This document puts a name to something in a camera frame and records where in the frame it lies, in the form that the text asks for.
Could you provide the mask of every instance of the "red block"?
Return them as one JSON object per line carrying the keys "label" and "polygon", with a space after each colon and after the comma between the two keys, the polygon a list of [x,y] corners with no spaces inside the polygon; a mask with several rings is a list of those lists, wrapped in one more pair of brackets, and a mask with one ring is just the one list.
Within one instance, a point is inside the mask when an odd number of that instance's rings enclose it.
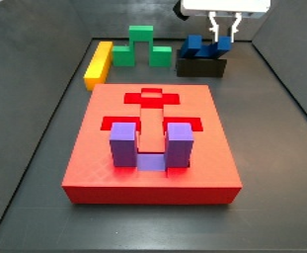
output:
{"label": "red block", "polygon": [[[147,101],[150,93],[162,94],[162,102],[154,96],[154,102],[162,105],[162,116],[154,111],[146,111],[151,109],[142,107],[141,103],[125,103],[129,96],[126,94],[143,93],[143,101]],[[165,103],[163,94],[174,94],[173,97],[177,94],[175,103]],[[174,120],[193,123],[190,167],[167,168],[165,172],[138,171],[137,167],[115,168],[108,142],[110,130],[107,127],[102,129],[104,118],[112,121],[130,118],[127,122],[137,122],[138,147],[149,146],[150,152],[165,152],[161,146],[161,140],[165,139],[163,124]],[[242,189],[242,182],[209,87],[153,84],[96,86],[62,187],[76,204],[231,203]]]}

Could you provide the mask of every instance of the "block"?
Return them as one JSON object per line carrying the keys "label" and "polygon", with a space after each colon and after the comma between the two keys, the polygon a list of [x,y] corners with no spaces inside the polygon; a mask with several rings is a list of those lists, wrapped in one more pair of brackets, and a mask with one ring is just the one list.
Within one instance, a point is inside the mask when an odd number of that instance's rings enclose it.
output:
{"label": "block", "polygon": [[112,49],[114,55],[114,66],[129,66],[137,65],[135,51],[129,46],[115,45]]}
{"label": "block", "polygon": [[210,58],[211,55],[213,55],[213,45],[202,44],[201,49],[197,51],[197,53],[194,54],[194,57],[191,58]]}
{"label": "block", "polygon": [[114,65],[135,66],[135,42],[150,43],[150,66],[169,67],[171,65],[171,47],[154,46],[154,26],[130,26],[130,46],[114,46]]}
{"label": "block", "polygon": [[[201,119],[193,132],[190,167],[141,171],[115,167],[104,117],[141,117],[127,93],[178,94],[179,104],[163,106],[163,117]],[[146,118],[158,125],[161,118]],[[207,85],[112,84],[95,86],[74,145],[62,187],[75,204],[219,205],[235,199],[242,181]]]}
{"label": "block", "polygon": [[211,59],[218,59],[231,50],[231,37],[219,36],[219,41],[211,44]]}
{"label": "block", "polygon": [[202,36],[190,35],[187,36],[187,39],[185,40],[185,43],[181,47],[179,56],[182,58],[194,57],[201,48],[202,48]]}
{"label": "block", "polygon": [[178,77],[223,77],[227,59],[179,57],[177,51],[177,76]]}
{"label": "block", "polygon": [[106,78],[112,61],[111,42],[100,42],[98,44],[95,54],[84,73],[84,84],[88,91],[94,90],[96,84],[106,83]]}
{"label": "block", "polygon": [[163,154],[139,154],[138,155],[138,170],[139,171],[165,171]]}
{"label": "block", "polygon": [[182,45],[179,57],[218,59],[230,50],[230,37],[219,37],[218,42],[203,44],[201,36],[189,36]]}
{"label": "block", "polygon": [[167,168],[187,168],[193,148],[193,130],[189,123],[169,123],[165,161]]}
{"label": "block", "polygon": [[130,26],[130,42],[154,42],[154,26]]}
{"label": "block", "polygon": [[171,65],[171,47],[154,46],[150,53],[151,67],[169,67]]}
{"label": "block", "polygon": [[112,123],[110,145],[115,167],[137,167],[137,124]]}

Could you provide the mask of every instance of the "yellow block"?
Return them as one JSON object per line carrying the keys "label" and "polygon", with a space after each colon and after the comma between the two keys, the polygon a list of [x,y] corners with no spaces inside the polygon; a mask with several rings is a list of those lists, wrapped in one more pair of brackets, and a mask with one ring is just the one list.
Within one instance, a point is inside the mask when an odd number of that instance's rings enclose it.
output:
{"label": "yellow block", "polygon": [[96,84],[104,83],[112,61],[112,42],[100,42],[84,73],[86,89],[92,91]]}

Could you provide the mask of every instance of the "blue block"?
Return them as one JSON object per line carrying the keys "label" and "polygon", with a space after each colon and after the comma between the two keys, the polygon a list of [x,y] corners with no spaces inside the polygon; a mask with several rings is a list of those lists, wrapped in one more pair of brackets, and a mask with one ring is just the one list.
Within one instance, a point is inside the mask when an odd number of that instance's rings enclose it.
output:
{"label": "blue block", "polygon": [[190,58],[199,51],[202,45],[202,36],[187,36],[187,39],[181,47],[181,57]]}
{"label": "blue block", "polygon": [[211,54],[213,54],[211,45],[203,44],[198,52],[194,54],[194,58],[210,58]]}
{"label": "blue block", "polygon": [[112,123],[110,145],[115,167],[137,167],[137,124]]}
{"label": "blue block", "polygon": [[167,168],[189,167],[193,142],[194,136],[191,124],[167,124],[165,153],[165,162]]}
{"label": "blue block", "polygon": [[141,171],[165,171],[163,154],[138,154],[138,170]]}
{"label": "blue block", "polygon": [[233,48],[231,38],[219,36],[219,41],[211,44],[211,59],[218,59]]}

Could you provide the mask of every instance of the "gray wall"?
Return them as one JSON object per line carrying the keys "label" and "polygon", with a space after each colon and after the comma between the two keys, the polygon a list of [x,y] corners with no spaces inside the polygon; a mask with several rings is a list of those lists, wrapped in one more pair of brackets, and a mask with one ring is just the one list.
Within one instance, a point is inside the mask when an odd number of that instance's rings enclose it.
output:
{"label": "gray wall", "polygon": [[0,2],[0,218],[90,41],[68,1]]}
{"label": "gray wall", "polygon": [[307,114],[307,0],[282,0],[254,44]]}
{"label": "gray wall", "polygon": [[[271,9],[261,19],[243,19],[237,33],[237,41],[251,41],[266,16],[279,0],[271,0]],[[154,36],[161,39],[185,39],[190,34],[203,35],[209,23],[205,17],[191,17],[187,21],[177,18],[173,6],[177,0],[71,0],[78,14],[94,38],[127,38],[130,25],[154,25]],[[225,34],[233,19],[219,19]]]}

